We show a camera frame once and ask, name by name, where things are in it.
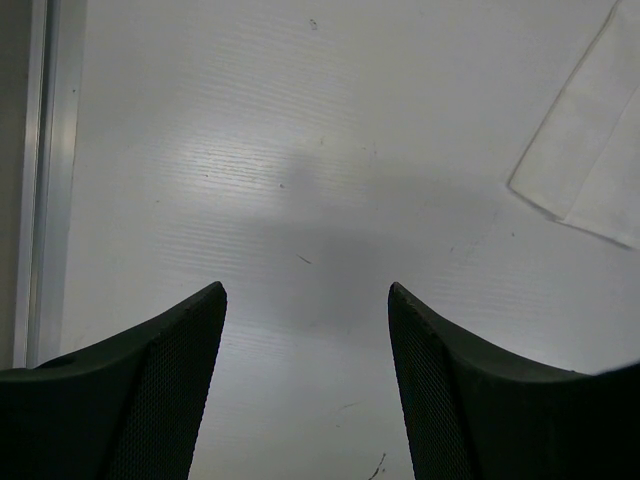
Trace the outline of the white pleated skirt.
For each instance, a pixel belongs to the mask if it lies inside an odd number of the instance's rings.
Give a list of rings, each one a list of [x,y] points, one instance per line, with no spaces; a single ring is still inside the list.
[[[638,248],[638,2],[613,5],[509,187],[558,223]]]

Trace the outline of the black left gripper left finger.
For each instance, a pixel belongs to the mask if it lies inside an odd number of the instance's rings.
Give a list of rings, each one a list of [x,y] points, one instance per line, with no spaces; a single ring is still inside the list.
[[[226,309],[214,282],[94,345],[2,371],[2,478],[188,478]]]

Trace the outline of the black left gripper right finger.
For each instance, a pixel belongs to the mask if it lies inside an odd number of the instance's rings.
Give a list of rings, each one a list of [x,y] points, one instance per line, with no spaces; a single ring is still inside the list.
[[[388,324],[418,479],[635,479],[639,368],[596,375],[509,352],[399,283]]]

